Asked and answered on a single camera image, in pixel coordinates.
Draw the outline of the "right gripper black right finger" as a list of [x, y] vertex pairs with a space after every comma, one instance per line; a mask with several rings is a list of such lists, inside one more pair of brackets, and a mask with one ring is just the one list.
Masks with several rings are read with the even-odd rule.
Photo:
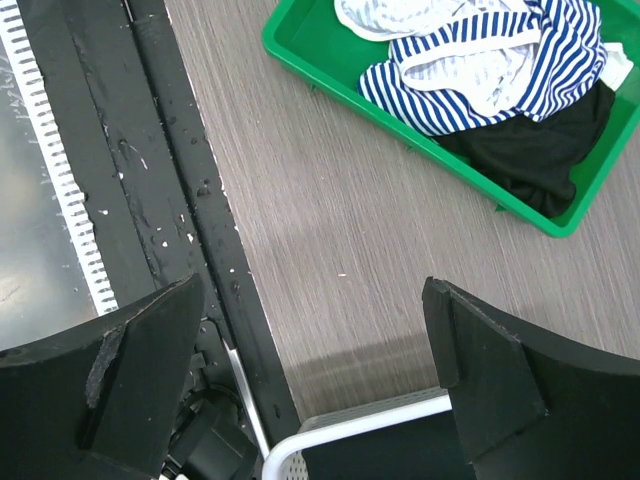
[[638, 478], [637, 360], [433, 277], [422, 302], [439, 384], [477, 478]]

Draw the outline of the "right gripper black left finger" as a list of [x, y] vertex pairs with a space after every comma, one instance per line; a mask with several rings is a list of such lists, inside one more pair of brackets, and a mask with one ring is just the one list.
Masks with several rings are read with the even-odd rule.
[[2, 478], [158, 478], [203, 304], [193, 274], [2, 351]]

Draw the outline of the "green plastic tray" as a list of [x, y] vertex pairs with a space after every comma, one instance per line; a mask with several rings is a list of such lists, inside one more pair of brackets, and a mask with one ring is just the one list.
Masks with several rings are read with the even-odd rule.
[[639, 126], [639, 71], [633, 69], [616, 94], [611, 117], [589, 156], [573, 168], [577, 195], [561, 216], [549, 219], [472, 169], [461, 158], [375, 107], [356, 91], [359, 75], [387, 55], [383, 44], [358, 38], [342, 26], [330, 1], [282, 1], [263, 29], [265, 51], [312, 87], [323, 91], [432, 160], [507, 211], [555, 238], [579, 227], [587, 210]]

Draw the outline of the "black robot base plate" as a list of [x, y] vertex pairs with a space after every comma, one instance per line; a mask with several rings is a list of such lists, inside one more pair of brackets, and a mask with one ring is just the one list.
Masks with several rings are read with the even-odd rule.
[[104, 286], [124, 305], [200, 276], [199, 379], [235, 394], [270, 454], [300, 422], [165, 3], [19, 9]]

